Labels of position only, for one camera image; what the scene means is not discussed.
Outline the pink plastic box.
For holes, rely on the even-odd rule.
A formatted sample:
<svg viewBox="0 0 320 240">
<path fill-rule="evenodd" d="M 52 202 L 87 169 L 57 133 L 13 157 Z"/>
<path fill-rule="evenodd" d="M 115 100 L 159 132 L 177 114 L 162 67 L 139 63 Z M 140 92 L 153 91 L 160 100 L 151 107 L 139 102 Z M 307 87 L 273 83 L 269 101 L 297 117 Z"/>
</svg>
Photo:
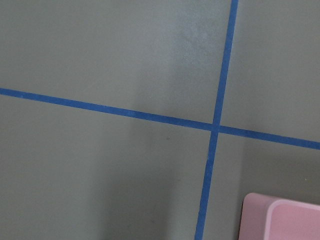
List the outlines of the pink plastic box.
<svg viewBox="0 0 320 240">
<path fill-rule="evenodd" d="M 320 206 L 249 193 L 242 205 L 240 240 L 318 240 Z"/>
</svg>

